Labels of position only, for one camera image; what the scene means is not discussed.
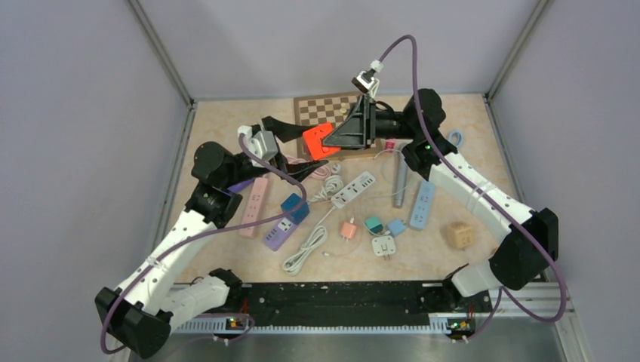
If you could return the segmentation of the red cube socket adapter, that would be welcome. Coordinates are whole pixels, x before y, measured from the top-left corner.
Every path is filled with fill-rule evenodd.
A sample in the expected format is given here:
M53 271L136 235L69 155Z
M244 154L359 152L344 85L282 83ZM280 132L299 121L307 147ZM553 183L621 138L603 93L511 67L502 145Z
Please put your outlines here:
M322 160L341 151L341 148L338 146L323 145L323 139L333 130L334 126L332 123L323 123L302 133L302 139L313 161Z

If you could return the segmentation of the blue cube socket adapter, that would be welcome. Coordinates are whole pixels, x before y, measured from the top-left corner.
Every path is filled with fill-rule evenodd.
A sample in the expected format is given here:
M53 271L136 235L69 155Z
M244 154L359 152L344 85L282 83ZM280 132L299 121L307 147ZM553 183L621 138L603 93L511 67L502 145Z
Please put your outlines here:
M281 203L281 210L284 213L289 212L287 218L295 225L301 224L310 214L308 203L303 202L302 198L295 193L291 193Z

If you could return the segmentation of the wooden cube socket adapter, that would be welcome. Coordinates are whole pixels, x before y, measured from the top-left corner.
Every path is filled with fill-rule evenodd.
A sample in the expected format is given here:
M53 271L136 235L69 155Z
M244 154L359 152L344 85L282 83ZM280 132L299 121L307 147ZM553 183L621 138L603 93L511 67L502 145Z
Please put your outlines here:
M454 249L465 249L475 244L474 228L466 222L452 222L445 228L446 240Z

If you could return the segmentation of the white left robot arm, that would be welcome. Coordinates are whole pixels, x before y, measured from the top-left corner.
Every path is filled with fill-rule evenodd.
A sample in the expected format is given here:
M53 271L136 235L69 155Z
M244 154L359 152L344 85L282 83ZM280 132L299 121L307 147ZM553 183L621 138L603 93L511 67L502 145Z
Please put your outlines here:
M107 343L112 337L120 349L152 357L186 322L213 308L229 312L241 305L240 281L230 271L218 269L178 291L173 285L208 242L232 231L230 221L242 202L233 186L267 173L301 186L320 168L320 161L290 164L280 151L281 143L305 131L304 126L265 117L232 135L241 149L238 154L213 141L196 149L191 174L197 183L171 230L127 279L95 297L104 354L113 353Z

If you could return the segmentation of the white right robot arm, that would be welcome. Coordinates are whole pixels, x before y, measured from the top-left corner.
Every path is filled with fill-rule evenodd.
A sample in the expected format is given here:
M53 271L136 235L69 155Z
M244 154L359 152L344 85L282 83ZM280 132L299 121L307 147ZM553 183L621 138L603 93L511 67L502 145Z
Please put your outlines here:
M422 88L400 112L379 110L367 94L322 143L368 149L377 139L409 139L402 154L409 168L456 198L499 244L488 260L459 268L445 279L444 304L462 311L481 291L520 290L545 269L557 269L558 217L534 210L483 177L439 131L446 114L440 96Z

